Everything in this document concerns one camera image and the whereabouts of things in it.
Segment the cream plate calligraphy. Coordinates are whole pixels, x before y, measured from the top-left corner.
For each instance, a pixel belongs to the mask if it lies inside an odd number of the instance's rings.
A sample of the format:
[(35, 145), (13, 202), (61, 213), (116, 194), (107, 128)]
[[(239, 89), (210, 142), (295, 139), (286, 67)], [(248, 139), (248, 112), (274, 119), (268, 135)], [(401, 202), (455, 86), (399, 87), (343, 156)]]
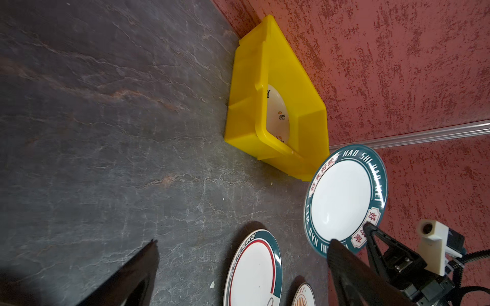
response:
[(290, 138), (289, 114), (280, 93), (272, 86), (267, 89), (267, 131), (279, 141), (287, 144)]

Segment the green rim HAO WEI plate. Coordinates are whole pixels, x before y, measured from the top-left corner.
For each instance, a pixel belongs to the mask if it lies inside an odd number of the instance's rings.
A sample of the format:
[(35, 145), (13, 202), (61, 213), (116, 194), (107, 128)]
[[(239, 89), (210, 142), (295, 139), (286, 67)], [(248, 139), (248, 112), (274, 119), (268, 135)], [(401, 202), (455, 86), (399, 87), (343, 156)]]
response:
[(359, 253), (367, 243), (363, 227), (380, 225), (388, 191), (384, 162), (372, 148), (348, 145), (333, 152), (306, 193), (303, 226), (309, 245), (322, 257), (333, 240)]

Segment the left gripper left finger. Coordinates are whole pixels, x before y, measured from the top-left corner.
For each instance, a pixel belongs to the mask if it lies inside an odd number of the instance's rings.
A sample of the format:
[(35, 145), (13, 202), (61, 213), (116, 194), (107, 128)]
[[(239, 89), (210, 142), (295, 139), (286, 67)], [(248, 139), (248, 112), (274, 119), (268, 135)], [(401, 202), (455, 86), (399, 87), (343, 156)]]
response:
[(149, 305), (160, 262), (157, 241), (152, 240), (80, 305)]

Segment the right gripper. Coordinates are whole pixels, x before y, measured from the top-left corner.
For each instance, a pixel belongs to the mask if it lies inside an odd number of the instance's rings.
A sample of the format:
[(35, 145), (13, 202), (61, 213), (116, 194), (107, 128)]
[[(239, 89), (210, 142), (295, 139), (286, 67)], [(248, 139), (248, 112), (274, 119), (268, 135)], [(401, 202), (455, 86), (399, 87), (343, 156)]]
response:
[(454, 283), (426, 270), (420, 255), (367, 222), (363, 225), (371, 270), (416, 305), (448, 305)]

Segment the green red ring plate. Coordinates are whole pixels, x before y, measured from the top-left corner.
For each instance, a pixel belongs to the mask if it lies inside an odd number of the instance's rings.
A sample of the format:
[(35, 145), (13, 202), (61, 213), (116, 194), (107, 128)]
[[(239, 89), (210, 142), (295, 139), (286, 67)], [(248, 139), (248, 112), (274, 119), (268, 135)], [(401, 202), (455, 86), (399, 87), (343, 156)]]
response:
[(283, 267), (278, 242), (266, 229), (250, 233), (230, 264), (223, 305), (279, 305)]

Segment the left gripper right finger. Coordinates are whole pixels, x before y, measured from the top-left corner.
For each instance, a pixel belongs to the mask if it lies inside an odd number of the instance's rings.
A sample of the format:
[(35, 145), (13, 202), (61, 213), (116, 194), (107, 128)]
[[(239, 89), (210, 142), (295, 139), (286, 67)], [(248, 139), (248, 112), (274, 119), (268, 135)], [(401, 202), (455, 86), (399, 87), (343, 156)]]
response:
[(327, 252), (339, 305), (412, 305), (397, 289), (376, 275), (341, 242), (332, 240)]

